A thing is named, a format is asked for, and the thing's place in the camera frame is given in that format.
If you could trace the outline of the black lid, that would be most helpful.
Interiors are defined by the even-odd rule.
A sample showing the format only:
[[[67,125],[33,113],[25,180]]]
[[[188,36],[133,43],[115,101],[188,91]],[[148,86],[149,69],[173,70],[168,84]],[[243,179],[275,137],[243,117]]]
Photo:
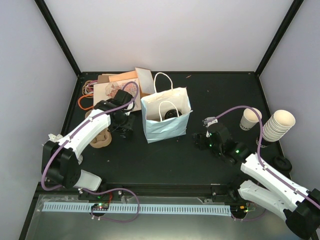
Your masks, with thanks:
[[[164,119],[171,119],[171,118],[176,118],[179,117],[181,115],[180,111],[176,111],[175,109],[171,109],[169,111],[167,111],[164,115]]]

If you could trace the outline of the light blue paper bag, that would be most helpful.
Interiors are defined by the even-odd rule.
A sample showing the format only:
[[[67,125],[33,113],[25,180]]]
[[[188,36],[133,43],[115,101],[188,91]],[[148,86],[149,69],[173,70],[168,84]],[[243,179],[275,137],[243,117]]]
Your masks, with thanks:
[[[170,89],[159,92],[154,86],[155,93],[141,98],[143,131],[149,144],[185,135],[193,111],[187,89],[174,88],[171,78],[163,72],[155,75],[155,81],[158,75],[169,79]]]

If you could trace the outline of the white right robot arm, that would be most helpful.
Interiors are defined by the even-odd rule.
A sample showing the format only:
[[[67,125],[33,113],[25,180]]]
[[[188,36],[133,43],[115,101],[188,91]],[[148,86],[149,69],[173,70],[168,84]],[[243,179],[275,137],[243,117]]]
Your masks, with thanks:
[[[299,238],[317,239],[320,227],[320,191],[309,190],[259,158],[257,153],[234,141],[222,123],[212,123],[204,133],[192,135],[194,145],[214,157],[238,166],[247,178],[238,176],[227,189],[228,198],[254,202],[285,221]]]

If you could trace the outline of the brown pulp cup carrier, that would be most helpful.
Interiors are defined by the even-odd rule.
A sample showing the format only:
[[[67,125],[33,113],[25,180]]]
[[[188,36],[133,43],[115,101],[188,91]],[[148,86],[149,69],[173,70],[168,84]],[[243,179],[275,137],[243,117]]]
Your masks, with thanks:
[[[100,149],[107,147],[112,142],[112,135],[108,128],[102,130],[94,139],[89,143],[91,147]]]

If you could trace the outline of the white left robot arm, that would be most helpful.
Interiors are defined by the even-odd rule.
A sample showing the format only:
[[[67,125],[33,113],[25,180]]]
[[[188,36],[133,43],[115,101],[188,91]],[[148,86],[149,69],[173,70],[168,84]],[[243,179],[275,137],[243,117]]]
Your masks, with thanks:
[[[42,150],[42,188],[49,190],[45,185],[45,180],[49,179],[58,188],[86,189],[95,199],[103,199],[108,188],[102,184],[100,176],[82,168],[82,152],[103,130],[132,127],[134,117],[130,113],[135,100],[136,96],[120,89],[113,98],[99,101],[69,134],[60,139],[49,139]]]

